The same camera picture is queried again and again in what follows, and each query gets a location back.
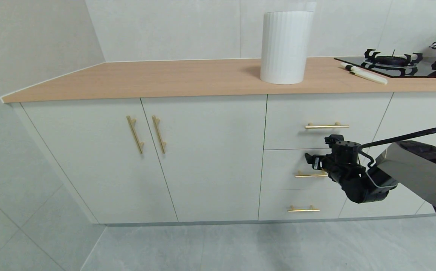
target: gray tiled wall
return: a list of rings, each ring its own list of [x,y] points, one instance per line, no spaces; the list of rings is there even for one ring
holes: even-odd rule
[[[103,61],[84,0],[0,0],[0,96]],[[104,228],[0,102],[0,271],[79,270]]]
[[[260,57],[263,13],[311,2],[309,56],[436,53],[436,0],[86,0],[106,61]]]

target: gold handle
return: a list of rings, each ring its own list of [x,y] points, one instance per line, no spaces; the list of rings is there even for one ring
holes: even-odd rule
[[[309,123],[305,126],[305,129],[335,129],[335,128],[350,128],[350,125],[341,125],[339,122],[335,122],[335,125],[313,125]]]
[[[139,138],[137,137],[136,131],[134,129],[134,124],[136,123],[136,119],[132,119],[130,116],[126,116],[129,124],[129,128],[132,132],[132,137],[134,137],[134,141],[136,141],[137,148],[139,149],[139,152],[143,153],[143,146],[144,142],[139,142]]]
[[[163,141],[163,138],[161,137],[161,133],[160,133],[159,127],[158,127],[160,120],[158,118],[156,118],[156,116],[153,116],[152,118],[153,118],[153,122],[154,122],[154,128],[156,129],[156,134],[158,134],[158,139],[159,139],[159,142],[161,144],[161,151],[163,151],[163,153],[166,153],[166,151],[164,150],[164,147],[166,146],[166,142]]]
[[[325,171],[321,171],[321,174],[303,174],[301,170],[295,175],[295,178],[303,178],[303,177],[328,177],[328,174]]]
[[[319,212],[320,211],[320,209],[315,209],[314,207],[313,207],[313,205],[310,205],[310,209],[295,209],[294,207],[293,207],[293,205],[292,206],[290,206],[290,209],[288,210],[288,213],[297,213],[297,212]]]

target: gas stove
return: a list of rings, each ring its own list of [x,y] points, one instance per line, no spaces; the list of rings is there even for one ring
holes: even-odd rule
[[[424,57],[422,53],[403,56],[379,54],[380,52],[374,49],[368,49],[364,56],[344,56],[335,59],[388,77],[436,78],[436,56]]]

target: white vase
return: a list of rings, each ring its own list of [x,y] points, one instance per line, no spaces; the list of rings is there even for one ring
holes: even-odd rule
[[[313,12],[264,14],[261,80],[273,84],[303,81]]]

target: drawer front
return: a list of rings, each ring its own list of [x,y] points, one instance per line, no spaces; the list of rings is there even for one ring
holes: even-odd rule
[[[337,189],[261,191],[259,220],[298,220],[338,218],[346,195]],[[317,212],[288,212],[295,209],[320,209]]]
[[[370,142],[392,93],[269,95],[265,149],[326,149],[323,137],[343,134],[346,140]],[[316,125],[349,128],[305,128]]]
[[[261,190],[287,189],[340,189],[319,170],[307,164],[305,153],[328,154],[330,149],[287,149],[264,151]],[[325,175],[324,177],[305,177],[306,175]]]

